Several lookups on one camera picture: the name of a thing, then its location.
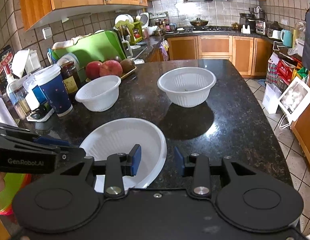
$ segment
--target green cutting board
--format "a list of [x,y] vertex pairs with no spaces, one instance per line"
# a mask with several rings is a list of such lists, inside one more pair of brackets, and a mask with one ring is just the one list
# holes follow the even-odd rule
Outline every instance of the green cutting board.
[[80,39],[71,47],[55,49],[54,52],[58,58],[61,58],[69,52],[73,53],[77,57],[79,65],[82,68],[86,67],[89,62],[96,60],[103,62],[116,56],[124,60],[126,55],[119,42],[117,34],[108,30]]

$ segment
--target gas stove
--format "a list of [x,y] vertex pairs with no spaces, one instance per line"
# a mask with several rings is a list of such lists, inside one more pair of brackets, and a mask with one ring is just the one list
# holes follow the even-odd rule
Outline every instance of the gas stove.
[[204,26],[204,27],[193,27],[193,33],[202,33],[202,32],[235,32],[229,26]]

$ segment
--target metal bolt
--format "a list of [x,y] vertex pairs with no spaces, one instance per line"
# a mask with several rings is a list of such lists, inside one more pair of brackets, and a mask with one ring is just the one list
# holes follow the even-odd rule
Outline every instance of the metal bolt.
[[155,193],[153,195],[154,198],[161,198],[162,197],[162,194],[161,193]]
[[193,191],[197,195],[206,195],[209,193],[209,189],[207,187],[196,187],[193,189]]
[[120,189],[120,187],[114,186],[114,187],[108,187],[106,189],[106,192],[110,195],[118,195],[122,192],[122,190]]

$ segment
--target tiled floor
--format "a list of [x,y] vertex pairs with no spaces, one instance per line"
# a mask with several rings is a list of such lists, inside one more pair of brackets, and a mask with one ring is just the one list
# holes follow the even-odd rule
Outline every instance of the tiled floor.
[[279,145],[282,148],[283,155],[291,173],[294,188],[298,190],[304,200],[303,214],[300,218],[301,230],[304,235],[308,235],[310,234],[310,172],[306,166],[307,160],[304,158],[302,149],[291,130],[289,128],[283,130],[279,129],[278,123],[283,113],[278,111],[276,114],[268,114],[264,108],[262,101],[265,88],[257,83],[256,80],[245,79],[245,81],[261,105],[261,108],[279,141]]

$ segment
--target bowl rim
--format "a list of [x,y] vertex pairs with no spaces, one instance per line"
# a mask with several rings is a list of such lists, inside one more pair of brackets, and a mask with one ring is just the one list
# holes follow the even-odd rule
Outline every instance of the bowl rim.
[[[114,87],[112,87],[112,88],[110,88],[110,89],[108,89],[107,91],[105,91],[105,92],[103,92],[103,93],[101,93],[101,94],[99,94],[99,95],[96,95],[96,96],[94,96],[94,97],[92,97],[92,98],[78,98],[78,93],[81,91],[81,90],[83,90],[84,89],[84,87],[85,86],[87,86],[87,85],[90,85],[90,86],[92,86],[92,85],[94,85],[97,81],[95,81],[95,80],[101,80],[102,78],[108,78],[108,77],[117,77],[117,83],[116,83],[116,85],[114,86]],[[113,91],[114,89],[116,89],[116,88],[118,88],[118,86],[119,86],[119,84],[121,83],[121,78],[119,77],[119,76],[115,76],[115,75],[107,75],[107,76],[103,76],[103,77],[99,77],[99,78],[96,78],[96,79],[94,79],[94,80],[92,80],[92,81],[90,81],[90,82],[88,82],[87,84],[85,84],[84,86],[82,86],[78,91],[77,91],[77,93],[76,93],[76,95],[75,95],[75,100],[77,101],[77,102],[80,102],[80,103],[83,103],[83,102],[89,102],[89,101],[91,101],[91,100],[94,100],[94,99],[96,99],[97,97],[100,97],[100,96],[103,96],[103,95],[105,95],[106,93],[109,93],[109,92],[111,92],[111,91]]]
[[125,120],[144,122],[144,123],[150,125],[152,128],[154,128],[155,131],[157,132],[157,134],[159,135],[159,139],[160,139],[160,153],[159,153],[158,161],[155,164],[154,168],[151,170],[151,172],[142,181],[140,181],[138,184],[136,184],[134,186],[134,188],[146,188],[157,178],[159,173],[162,171],[164,163],[166,161],[166,155],[167,155],[166,138],[165,138],[162,130],[159,129],[158,126],[155,125],[154,123],[152,123],[152,122],[150,122],[148,120],[145,120],[145,119],[135,118],[135,117],[127,117],[127,118],[115,119],[113,121],[110,121],[110,122],[107,122],[105,124],[102,124],[101,126],[97,127],[95,130],[90,132],[90,134],[85,137],[85,139],[82,141],[82,143],[79,145],[79,147],[82,148],[82,145],[87,140],[88,136],[90,136],[91,134],[93,134],[97,130],[102,129],[104,126],[109,125],[110,123],[122,122],[122,121],[125,121]]
[[[160,82],[161,82],[161,79],[168,73],[170,72],[173,72],[173,71],[176,71],[176,70],[180,70],[180,69],[200,69],[200,70],[205,70],[207,72],[209,72],[212,76],[213,76],[213,81],[212,83],[210,83],[208,86],[204,87],[204,88],[201,88],[201,89],[197,89],[197,90],[193,90],[193,91],[183,91],[183,92],[178,92],[178,91],[173,91],[173,90],[169,90],[169,89],[166,89],[164,88]],[[169,92],[169,93],[173,93],[173,94],[191,94],[191,93],[196,93],[196,92],[199,92],[199,91],[202,91],[202,90],[206,90],[208,87],[212,88],[214,85],[216,84],[216,76],[215,74],[208,70],[208,69],[205,69],[205,68],[201,68],[201,67],[180,67],[180,68],[175,68],[175,69],[172,69],[168,72],[166,72],[165,74],[163,74],[157,81],[157,86],[160,90],[164,91],[164,92]]]

